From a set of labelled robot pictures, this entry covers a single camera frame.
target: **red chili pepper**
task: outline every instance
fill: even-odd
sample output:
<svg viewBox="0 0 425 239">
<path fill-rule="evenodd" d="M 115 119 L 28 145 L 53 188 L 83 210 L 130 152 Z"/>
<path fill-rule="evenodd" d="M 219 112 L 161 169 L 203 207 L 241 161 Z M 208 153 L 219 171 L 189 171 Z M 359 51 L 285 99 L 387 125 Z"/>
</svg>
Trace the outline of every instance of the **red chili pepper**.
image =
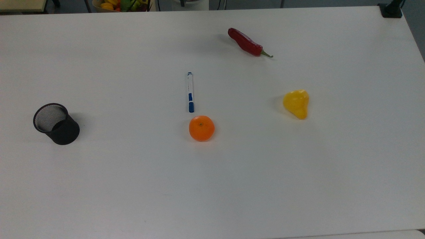
<svg viewBox="0 0 425 239">
<path fill-rule="evenodd" d="M 263 47 L 257 43 L 255 43 L 251 38 L 243 34 L 242 32 L 229 28 L 227 31 L 229 36 L 236 41 L 236 43 L 242 48 L 242 50 L 253 54 L 254 56 L 259 57 L 260 55 L 265 55 L 268 57 L 273 57 L 263 51 Z"/>
</svg>

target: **orange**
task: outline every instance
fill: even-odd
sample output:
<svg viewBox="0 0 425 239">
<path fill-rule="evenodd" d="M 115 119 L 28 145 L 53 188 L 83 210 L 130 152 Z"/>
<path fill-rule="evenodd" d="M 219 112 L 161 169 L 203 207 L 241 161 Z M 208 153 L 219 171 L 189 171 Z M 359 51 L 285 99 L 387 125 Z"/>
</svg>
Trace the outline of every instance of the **orange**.
<svg viewBox="0 0 425 239">
<path fill-rule="evenodd" d="M 214 131 L 213 121 L 205 115 L 196 116 L 189 123 L 189 133 L 194 140 L 207 141 Z"/>
</svg>

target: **blue pen cap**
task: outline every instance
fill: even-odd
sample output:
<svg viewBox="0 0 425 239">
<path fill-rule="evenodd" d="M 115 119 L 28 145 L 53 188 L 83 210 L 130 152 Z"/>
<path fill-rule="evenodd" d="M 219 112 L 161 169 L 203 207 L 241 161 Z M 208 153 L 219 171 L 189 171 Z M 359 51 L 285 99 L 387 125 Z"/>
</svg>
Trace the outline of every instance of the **blue pen cap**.
<svg viewBox="0 0 425 239">
<path fill-rule="evenodd" d="M 190 113 L 195 112 L 195 106 L 194 106 L 193 102 L 189 102 L 189 112 Z"/>
</svg>

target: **yellow bell pepper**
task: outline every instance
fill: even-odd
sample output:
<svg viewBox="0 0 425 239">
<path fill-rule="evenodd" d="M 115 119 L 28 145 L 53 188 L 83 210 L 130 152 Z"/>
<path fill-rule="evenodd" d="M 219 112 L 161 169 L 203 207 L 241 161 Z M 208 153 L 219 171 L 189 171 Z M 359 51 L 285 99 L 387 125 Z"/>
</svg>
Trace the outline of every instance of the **yellow bell pepper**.
<svg viewBox="0 0 425 239">
<path fill-rule="evenodd" d="M 110 3 L 115 8 L 118 4 L 118 0 L 105 0 L 105 3 Z"/>
<path fill-rule="evenodd" d="M 103 8 L 103 9 L 108 9 L 108 10 L 113 11 L 113 6 L 110 3 L 102 3 L 102 4 L 100 4 L 100 7 Z"/>
<path fill-rule="evenodd" d="M 310 96 L 306 90 L 291 91 L 283 97 L 283 106 L 298 119 L 303 120 L 307 117 L 309 99 Z"/>
</svg>

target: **pen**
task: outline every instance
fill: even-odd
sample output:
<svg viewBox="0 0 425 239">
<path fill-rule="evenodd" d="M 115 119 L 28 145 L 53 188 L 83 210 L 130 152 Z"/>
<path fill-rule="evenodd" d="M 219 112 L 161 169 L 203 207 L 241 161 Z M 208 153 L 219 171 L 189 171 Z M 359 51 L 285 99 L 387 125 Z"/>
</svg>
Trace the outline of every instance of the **pen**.
<svg viewBox="0 0 425 239">
<path fill-rule="evenodd" d="M 187 95 L 189 97 L 189 112 L 195 112 L 195 105 L 193 103 L 193 75 L 191 72 L 187 73 Z"/>
</svg>

